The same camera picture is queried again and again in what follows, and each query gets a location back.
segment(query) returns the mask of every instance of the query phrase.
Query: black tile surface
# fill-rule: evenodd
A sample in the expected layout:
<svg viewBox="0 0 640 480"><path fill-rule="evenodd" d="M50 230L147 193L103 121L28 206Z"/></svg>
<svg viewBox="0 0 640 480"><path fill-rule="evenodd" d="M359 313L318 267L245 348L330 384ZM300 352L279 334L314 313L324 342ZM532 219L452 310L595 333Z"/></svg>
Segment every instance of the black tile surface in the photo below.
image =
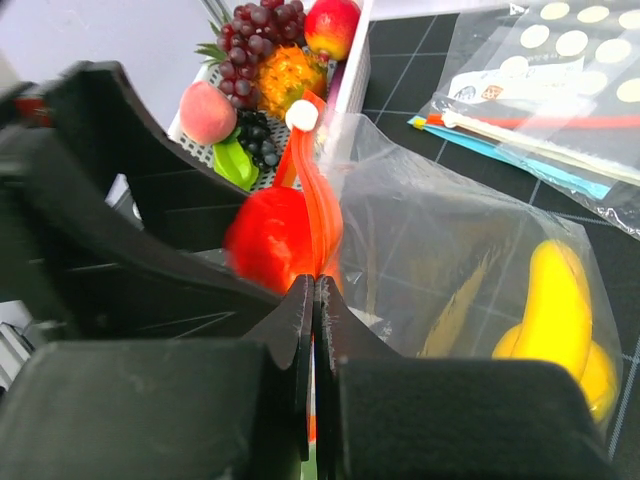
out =
<svg viewBox="0 0 640 480"><path fill-rule="evenodd" d="M636 374L640 363L640 280L636 273L640 242L523 171L444 143L406 124L439 83L455 20L455 16L442 16L433 24L430 18L376 22L371 31L372 76L365 114L394 142L585 227L609 296L624 358L622 392L608 431L609 453L622 479L640 479L640 385Z"/></svg>

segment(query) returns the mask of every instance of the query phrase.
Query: perforated white basket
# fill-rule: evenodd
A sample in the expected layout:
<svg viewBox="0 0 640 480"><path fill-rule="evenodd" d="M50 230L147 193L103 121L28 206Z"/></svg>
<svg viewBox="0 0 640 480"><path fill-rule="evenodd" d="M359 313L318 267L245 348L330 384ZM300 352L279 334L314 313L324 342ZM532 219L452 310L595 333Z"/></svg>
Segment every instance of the perforated white basket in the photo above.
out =
<svg viewBox="0 0 640 480"><path fill-rule="evenodd" d="M371 75L368 30L374 0L356 1L360 5L362 12L334 106L335 111L338 113L360 113L362 111L364 96ZM221 76L217 66L203 67L196 75L194 82L207 81L212 85L217 85L220 79ZM282 154L289 140L289 129L282 122L274 119L269 119L269 127L278 147L278 153ZM335 132L339 131L339 129L331 128L330 131ZM196 159L213 167L215 158L212 147L210 145L200 145L189 139L182 131L178 114L174 117L167 134L171 140L179 143L182 148ZM262 174L252 190L270 186L274 176L273 172Z"/></svg>

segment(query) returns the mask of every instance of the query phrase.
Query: red toy fruit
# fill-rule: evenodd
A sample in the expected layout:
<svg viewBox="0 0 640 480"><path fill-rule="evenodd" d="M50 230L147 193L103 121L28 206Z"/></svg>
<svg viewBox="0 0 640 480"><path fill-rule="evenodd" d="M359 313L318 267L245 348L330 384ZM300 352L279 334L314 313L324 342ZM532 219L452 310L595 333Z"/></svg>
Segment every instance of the red toy fruit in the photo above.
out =
<svg viewBox="0 0 640 480"><path fill-rule="evenodd" d="M191 140L210 145L231 135L236 126L236 111L213 85L196 82L180 100L180 125Z"/></svg>
<svg viewBox="0 0 640 480"><path fill-rule="evenodd" d="M302 192L272 187L252 194L227 230L224 248L238 276L284 295L298 275L314 271Z"/></svg>
<svg viewBox="0 0 640 480"><path fill-rule="evenodd" d="M304 37L314 53L345 60L359 20L360 7L352 0L317 0L307 15Z"/></svg>

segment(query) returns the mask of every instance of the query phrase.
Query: yellow banana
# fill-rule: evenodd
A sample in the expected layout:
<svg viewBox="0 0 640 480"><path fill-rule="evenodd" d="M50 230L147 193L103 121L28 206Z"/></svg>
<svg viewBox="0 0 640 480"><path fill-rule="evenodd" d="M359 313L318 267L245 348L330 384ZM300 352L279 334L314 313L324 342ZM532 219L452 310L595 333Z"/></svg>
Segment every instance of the yellow banana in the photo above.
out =
<svg viewBox="0 0 640 480"><path fill-rule="evenodd" d="M531 256L529 292L510 358L561 365L579 382L591 345L589 286L579 257L547 240Z"/></svg>
<svg viewBox="0 0 640 480"><path fill-rule="evenodd" d="M520 325L507 330L493 351L493 358L510 358ZM601 422L611 411L617 392L616 372L604 349L591 342L587 365L580 379L580 388L596 422Z"/></svg>

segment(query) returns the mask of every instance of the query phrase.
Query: pink peach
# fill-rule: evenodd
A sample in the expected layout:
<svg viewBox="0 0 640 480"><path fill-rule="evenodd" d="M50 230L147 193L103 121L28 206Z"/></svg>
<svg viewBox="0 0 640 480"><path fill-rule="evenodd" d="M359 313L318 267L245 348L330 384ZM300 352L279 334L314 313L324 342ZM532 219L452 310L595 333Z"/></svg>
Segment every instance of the pink peach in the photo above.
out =
<svg viewBox="0 0 640 480"><path fill-rule="evenodd" d="M208 82L196 82L180 100L180 124L184 133L200 145L218 143L236 127L236 111L229 99Z"/></svg>

